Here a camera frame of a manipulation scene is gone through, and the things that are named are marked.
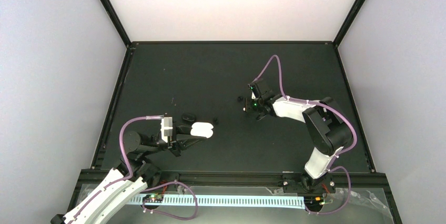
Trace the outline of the black earbud charging case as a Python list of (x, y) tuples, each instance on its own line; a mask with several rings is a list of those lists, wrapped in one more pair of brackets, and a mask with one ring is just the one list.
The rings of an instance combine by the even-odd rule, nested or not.
[(197, 121), (196, 115), (192, 114), (192, 113), (183, 113), (181, 115), (181, 119), (182, 119), (182, 121), (184, 121), (186, 123), (190, 123), (190, 124), (193, 124)]

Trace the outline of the white earbud charging case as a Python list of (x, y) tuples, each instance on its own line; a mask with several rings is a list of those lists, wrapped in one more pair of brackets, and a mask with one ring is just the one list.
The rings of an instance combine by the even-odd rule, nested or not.
[(214, 126), (211, 123), (195, 122), (191, 126), (190, 135), (196, 137), (210, 138), (213, 135)]

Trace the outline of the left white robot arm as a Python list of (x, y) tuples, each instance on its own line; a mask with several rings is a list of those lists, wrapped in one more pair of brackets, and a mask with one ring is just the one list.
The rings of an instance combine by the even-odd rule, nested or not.
[(177, 180), (161, 179), (161, 170), (148, 156), (169, 151), (178, 157), (191, 145), (209, 139), (214, 131), (210, 123), (195, 122), (177, 126), (169, 117), (161, 119), (160, 132), (147, 136), (122, 127), (119, 145), (122, 158), (105, 178), (77, 206), (65, 214), (57, 214), (51, 223), (107, 223), (132, 198), (145, 194), (141, 206), (161, 203), (165, 190), (171, 185), (187, 186)]

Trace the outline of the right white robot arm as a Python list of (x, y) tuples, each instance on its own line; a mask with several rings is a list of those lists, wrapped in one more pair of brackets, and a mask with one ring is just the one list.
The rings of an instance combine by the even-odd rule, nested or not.
[(273, 91), (263, 79), (251, 82), (251, 98), (245, 99), (244, 111), (254, 111), (257, 120), (266, 116), (294, 119), (306, 124), (313, 142), (312, 154), (300, 176), (300, 186), (307, 192), (315, 191), (321, 177), (330, 170), (348, 144), (355, 145), (357, 134), (352, 124), (338, 110), (331, 98), (303, 100)]

